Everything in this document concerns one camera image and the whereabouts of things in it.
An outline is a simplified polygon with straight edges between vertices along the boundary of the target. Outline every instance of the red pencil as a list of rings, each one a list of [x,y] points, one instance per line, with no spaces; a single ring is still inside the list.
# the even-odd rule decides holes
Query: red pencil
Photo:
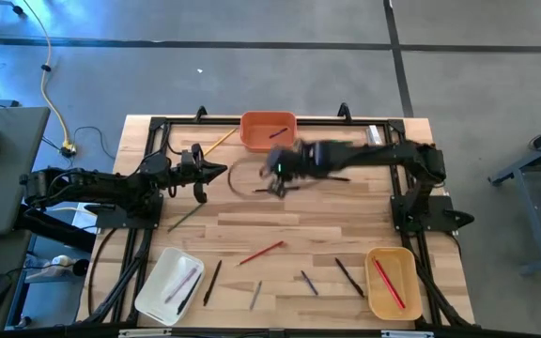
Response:
[[[265,252],[267,252],[267,251],[269,251],[269,250],[272,250],[272,249],[274,249],[274,248],[276,248],[276,247],[278,247],[278,246],[281,246],[282,244],[283,244],[283,241],[282,241],[282,240],[281,240],[280,242],[274,243],[274,244],[272,244],[270,247],[268,247],[268,248],[266,248],[266,249],[264,249],[264,250],[262,250],[262,251],[260,251],[260,252],[254,253],[253,255],[251,255],[251,256],[245,258],[244,260],[240,261],[240,262],[237,264],[237,266],[240,266],[240,265],[243,264],[243,263],[247,263],[247,262],[251,261],[252,259],[254,259],[254,258],[260,256],[261,254],[263,254],[263,253],[265,253]]]
[[[402,301],[402,299],[400,299],[400,296],[398,295],[397,291],[395,291],[395,288],[392,285],[392,282],[390,282],[390,279],[385,274],[385,271],[383,270],[383,267],[381,266],[381,263],[377,259],[375,259],[375,257],[373,257],[373,263],[375,264],[375,268],[377,268],[377,272],[379,273],[379,275],[383,279],[383,282],[385,283],[385,286],[387,286],[387,289],[390,290],[390,293],[394,297],[395,302],[398,304],[398,307],[400,309],[406,308],[406,306],[404,305],[404,301]]]

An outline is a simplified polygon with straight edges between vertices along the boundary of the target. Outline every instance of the wooden tabletop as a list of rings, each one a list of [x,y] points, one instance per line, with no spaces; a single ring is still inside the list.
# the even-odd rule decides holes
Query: wooden tabletop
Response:
[[[115,172],[129,174],[143,158],[149,115],[128,115]],[[405,119],[407,137],[431,143],[431,129],[425,118]],[[190,148],[200,143],[213,145],[234,126],[173,125],[173,149]],[[335,139],[365,143],[363,127],[299,127],[305,140]],[[178,156],[170,155],[173,163]],[[177,197],[165,193],[160,227],[154,231],[147,273],[162,251],[179,248],[201,259],[206,277],[187,314],[178,327],[230,328],[306,328],[306,329],[406,329],[411,322],[383,321],[373,315],[344,274],[335,265],[338,257],[353,279],[365,290],[363,261],[375,247],[401,246],[394,231],[389,199],[392,194],[387,167],[348,168],[339,173],[351,182],[323,181],[306,189],[290,192],[285,200],[269,195],[251,196],[253,189],[266,188],[258,177],[264,155],[249,153],[233,133],[206,157],[208,161],[231,165],[246,159],[233,171],[232,183],[247,199],[229,190],[227,174],[205,188],[208,203],[170,233],[167,229],[192,210],[197,202],[191,187],[178,188]],[[471,304],[456,244],[441,233],[427,233],[430,261],[436,284],[460,315],[473,322]],[[94,306],[100,304],[118,278],[127,237],[118,230],[102,250],[94,284]],[[96,248],[103,235],[99,235]],[[247,264],[236,264],[249,255],[283,240],[286,245]],[[219,259],[219,273],[208,306],[203,298]],[[312,295],[300,271],[304,270],[320,294]],[[263,281],[255,308],[249,306],[259,281]],[[425,289],[420,283],[424,299]],[[133,284],[129,285],[123,317],[131,305]],[[77,319],[87,317],[86,284]],[[160,326],[145,315],[140,327]]]

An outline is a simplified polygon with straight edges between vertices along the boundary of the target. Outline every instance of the plug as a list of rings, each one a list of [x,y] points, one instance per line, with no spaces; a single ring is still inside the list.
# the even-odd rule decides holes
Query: plug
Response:
[[[60,147],[60,154],[65,158],[69,159],[72,156],[76,155],[76,146],[75,145],[64,145]]]

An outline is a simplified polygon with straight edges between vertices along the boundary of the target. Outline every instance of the concrete floor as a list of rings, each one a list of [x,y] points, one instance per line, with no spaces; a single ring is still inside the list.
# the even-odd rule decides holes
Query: concrete floor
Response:
[[[392,2],[403,43],[541,45],[540,0]],[[30,3],[58,38],[390,42],[381,0]],[[41,32],[32,16],[18,19],[0,8],[0,36]],[[0,98],[44,105],[45,56],[43,47],[0,45]],[[541,54],[406,52],[403,59],[414,115],[430,118],[444,150],[446,187],[455,206],[476,217],[460,241],[477,323],[541,333],[541,273],[518,275],[520,265],[538,257],[529,222],[511,182],[495,189],[486,181],[541,133]],[[333,115],[346,101],[355,115],[403,116],[391,52],[56,47],[53,65],[48,91],[70,128],[101,128],[113,151],[126,114],[193,114],[202,104],[216,115],[256,109]],[[46,136],[62,141],[53,117]],[[94,132],[81,135],[74,164],[111,170],[112,161],[91,146],[98,142]],[[47,165],[68,164],[42,146],[36,168]],[[541,184],[535,193],[541,208]],[[39,311],[29,301],[27,307]]]

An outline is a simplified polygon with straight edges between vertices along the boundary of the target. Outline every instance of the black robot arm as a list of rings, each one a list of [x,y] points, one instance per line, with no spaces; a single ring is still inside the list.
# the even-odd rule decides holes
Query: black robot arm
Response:
[[[350,142],[300,142],[295,149],[276,147],[270,151],[266,171],[275,175],[269,192],[286,196],[285,186],[295,178],[330,178],[330,174],[350,166],[402,165],[415,178],[404,196],[392,197],[396,229],[418,231],[431,226],[424,223],[427,215],[435,230],[454,231],[471,223],[473,216],[452,210],[450,198],[432,196],[431,191],[446,179],[441,150],[432,145],[410,140],[386,146],[354,146]]]
[[[204,160],[199,144],[183,150],[181,160],[172,167],[170,159],[161,152],[142,160],[137,170],[128,176],[105,174],[76,168],[48,168],[22,175],[24,201],[33,208],[54,206],[60,202],[87,202],[115,205],[126,211],[127,217],[148,215],[158,196],[158,190],[168,189],[174,197],[177,186],[193,184],[193,194],[199,203],[206,203],[203,184],[210,183],[226,169],[226,165]]]

